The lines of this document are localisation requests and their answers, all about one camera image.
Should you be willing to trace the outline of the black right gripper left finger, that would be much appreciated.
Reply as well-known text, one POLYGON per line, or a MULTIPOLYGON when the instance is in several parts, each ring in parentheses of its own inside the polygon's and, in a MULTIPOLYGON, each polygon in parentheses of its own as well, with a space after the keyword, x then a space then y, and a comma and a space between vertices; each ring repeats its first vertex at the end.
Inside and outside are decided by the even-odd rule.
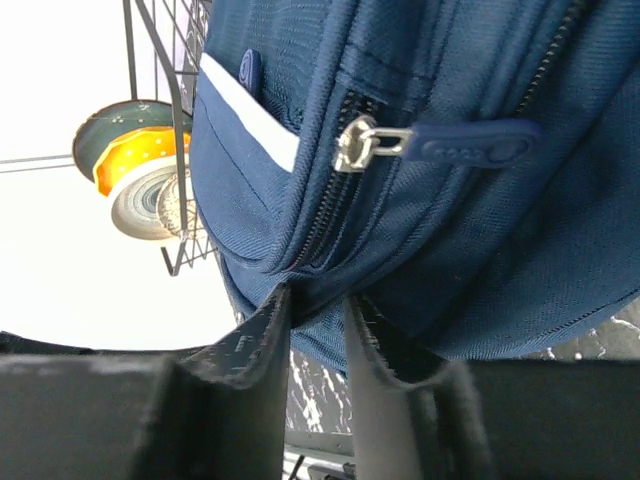
POLYGON ((291 292, 217 343, 93 352, 1 337, 5 479, 278 479, 291 292))

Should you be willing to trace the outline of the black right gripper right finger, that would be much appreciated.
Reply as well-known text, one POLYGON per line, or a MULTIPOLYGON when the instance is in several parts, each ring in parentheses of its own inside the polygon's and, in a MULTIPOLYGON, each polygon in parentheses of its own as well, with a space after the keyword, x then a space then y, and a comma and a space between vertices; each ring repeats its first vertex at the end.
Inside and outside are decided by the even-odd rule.
POLYGON ((635 479, 635 361, 446 361, 344 303, 361 479, 635 479))

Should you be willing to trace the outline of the navy blue student backpack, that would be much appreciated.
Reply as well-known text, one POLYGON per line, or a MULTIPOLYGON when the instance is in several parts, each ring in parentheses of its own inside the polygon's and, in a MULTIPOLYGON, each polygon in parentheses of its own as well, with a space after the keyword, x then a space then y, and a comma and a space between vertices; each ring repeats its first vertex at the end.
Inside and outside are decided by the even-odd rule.
POLYGON ((546 349, 639 294, 639 5, 216 1, 190 168, 235 309, 289 285, 322 364, 353 293, 444 358, 546 349))

